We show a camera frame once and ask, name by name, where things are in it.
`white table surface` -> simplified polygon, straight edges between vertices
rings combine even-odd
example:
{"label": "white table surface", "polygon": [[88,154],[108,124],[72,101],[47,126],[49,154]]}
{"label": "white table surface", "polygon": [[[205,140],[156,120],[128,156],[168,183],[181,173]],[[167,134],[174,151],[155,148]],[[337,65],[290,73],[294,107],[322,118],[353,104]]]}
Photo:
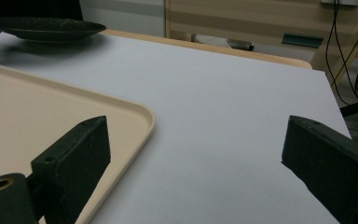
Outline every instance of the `white table surface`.
{"label": "white table surface", "polygon": [[156,130],[93,224],[337,223],[281,164],[290,115],[349,136],[322,72],[108,35],[0,34],[0,65],[154,111]]}

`black plate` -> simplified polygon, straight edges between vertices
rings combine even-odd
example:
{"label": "black plate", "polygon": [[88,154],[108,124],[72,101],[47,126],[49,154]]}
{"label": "black plate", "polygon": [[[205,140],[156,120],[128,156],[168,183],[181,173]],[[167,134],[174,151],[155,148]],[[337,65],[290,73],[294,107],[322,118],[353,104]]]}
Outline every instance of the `black plate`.
{"label": "black plate", "polygon": [[95,35],[106,27],[89,21],[56,18],[0,17],[0,31],[21,39],[68,42]]}

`wooden cabinet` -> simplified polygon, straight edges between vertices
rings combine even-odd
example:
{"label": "wooden cabinet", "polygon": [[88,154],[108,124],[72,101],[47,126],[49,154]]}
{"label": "wooden cabinet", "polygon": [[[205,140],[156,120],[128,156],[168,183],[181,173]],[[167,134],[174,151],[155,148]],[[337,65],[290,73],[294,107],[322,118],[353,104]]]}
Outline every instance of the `wooden cabinet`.
{"label": "wooden cabinet", "polygon": [[[211,35],[315,52],[313,69],[328,71],[324,52],[332,28],[334,8],[319,0],[166,0],[166,36],[188,39],[189,34]],[[320,36],[315,48],[282,44],[285,33]],[[358,7],[340,6],[337,33],[348,63],[358,52]],[[337,41],[332,36],[329,61],[341,72]]]}

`white wall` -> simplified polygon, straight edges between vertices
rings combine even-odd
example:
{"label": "white wall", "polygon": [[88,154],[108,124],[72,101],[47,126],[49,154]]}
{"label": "white wall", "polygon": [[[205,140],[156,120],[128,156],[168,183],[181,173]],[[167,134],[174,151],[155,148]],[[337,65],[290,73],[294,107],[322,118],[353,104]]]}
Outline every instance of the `white wall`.
{"label": "white wall", "polygon": [[108,29],[164,36],[164,0],[80,0],[84,21]]}

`plastic tray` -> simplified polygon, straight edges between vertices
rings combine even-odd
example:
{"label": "plastic tray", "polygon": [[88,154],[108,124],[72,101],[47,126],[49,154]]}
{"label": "plastic tray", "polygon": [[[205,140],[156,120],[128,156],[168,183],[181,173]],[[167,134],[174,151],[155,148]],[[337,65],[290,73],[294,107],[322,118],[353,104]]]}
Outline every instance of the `plastic tray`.
{"label": "plastic tray", "polygon": [[29,175],[33,158],[80,121],[101,115],[112,161],[76,223],[91,220],[152,133],[155,117],[142,105],[0,67],[0,175]]}

